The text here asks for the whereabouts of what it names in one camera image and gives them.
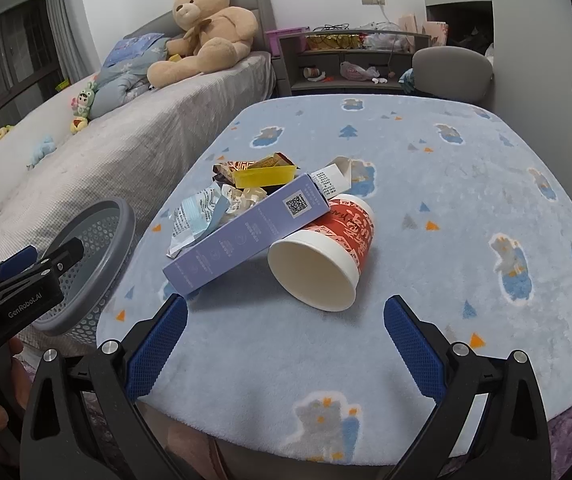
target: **snack wrapper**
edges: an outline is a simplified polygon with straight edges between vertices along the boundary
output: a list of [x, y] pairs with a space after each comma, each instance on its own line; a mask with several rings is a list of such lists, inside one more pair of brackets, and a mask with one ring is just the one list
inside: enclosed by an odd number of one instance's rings
[[283, 154], [257, 161], [229, 161], [213, 166], [215, 180], [237, 189], [283, 186], [295, 177], [297, 167]]
[[221, 193], [230, 205], [220, 220], [220, 224], [229, 222], [268, 196], [266, 190], [261, 187], [249, 187], [242, 191], [228, 184], [222, 186]]
[[175, 258], [179, 251], [213, 232], [229, 205], [216, 182], [182, 200], [173, 211], [173, 235], [166, 256]]

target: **orange triangle print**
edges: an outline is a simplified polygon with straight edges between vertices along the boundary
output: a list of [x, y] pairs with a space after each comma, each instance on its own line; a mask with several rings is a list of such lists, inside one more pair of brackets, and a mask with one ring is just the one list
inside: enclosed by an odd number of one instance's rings
[[473, 332], [470, 336], [470, 348], [482, 348], [482, 346], [486, 346], [486, 342], [476, 332]]

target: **window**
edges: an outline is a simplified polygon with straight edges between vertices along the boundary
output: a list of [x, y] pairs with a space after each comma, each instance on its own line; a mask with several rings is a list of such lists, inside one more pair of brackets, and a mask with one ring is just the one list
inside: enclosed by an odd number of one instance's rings
[[0, 128], [50, 99], [63, 79], [45, 0], [0, 14]]

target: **blue gripper pad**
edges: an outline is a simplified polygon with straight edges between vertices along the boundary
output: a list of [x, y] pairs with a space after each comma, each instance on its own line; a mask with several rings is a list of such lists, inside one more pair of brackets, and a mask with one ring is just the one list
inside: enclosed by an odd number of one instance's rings
[[131, 402], [150, 393], [187, 322], [186, 300], [178, 296], [128, 362], [125, 389]]
[[37, 250], [28, 245], [0, 265], [0, 283], [26, 270], [37, 261]]
[[421, 394], [440, 403], [446, 395], [444, 363], [395, 298], [386, 301], [384, 325]]

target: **plastic bag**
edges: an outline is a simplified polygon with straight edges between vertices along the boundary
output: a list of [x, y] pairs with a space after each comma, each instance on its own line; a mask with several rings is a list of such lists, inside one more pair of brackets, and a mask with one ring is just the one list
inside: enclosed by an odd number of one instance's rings
[[[370, 22], [360, 28], [363, 30], [402, 30], [397, 23], [392, 22]], [[408, 38], [406, 36], [397, 36], [396, 34], [369, 34], [364, 38], [363, 45], [371, 50], [406, 52], [410, 49]]]
[[379, 77], [379, 70], [374, 66], [364, 70], [359, 65], [349, 63], [348, 61], [344, 61], [339, 66], [339, 73], [351, 81], [367, 81], [374, 77]]

